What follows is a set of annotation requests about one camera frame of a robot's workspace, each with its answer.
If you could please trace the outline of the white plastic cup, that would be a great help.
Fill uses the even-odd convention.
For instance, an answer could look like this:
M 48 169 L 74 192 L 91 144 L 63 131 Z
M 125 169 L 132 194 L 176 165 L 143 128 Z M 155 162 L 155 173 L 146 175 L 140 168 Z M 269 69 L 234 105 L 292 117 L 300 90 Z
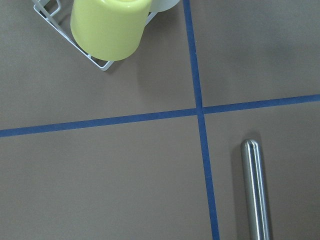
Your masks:
M 176 6 L 180 0 L 152 0 L 150 12 L 164 12 Z

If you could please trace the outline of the stainless steel muddler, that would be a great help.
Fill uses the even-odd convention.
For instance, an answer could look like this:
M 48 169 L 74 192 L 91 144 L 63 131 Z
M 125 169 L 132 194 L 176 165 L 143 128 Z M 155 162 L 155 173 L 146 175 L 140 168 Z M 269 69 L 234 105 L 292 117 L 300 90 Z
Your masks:
M 270 240 L 271 231 L 265 191 L 262 155 L 259 143 L 246 139 L 241 143 L 250 238 Z

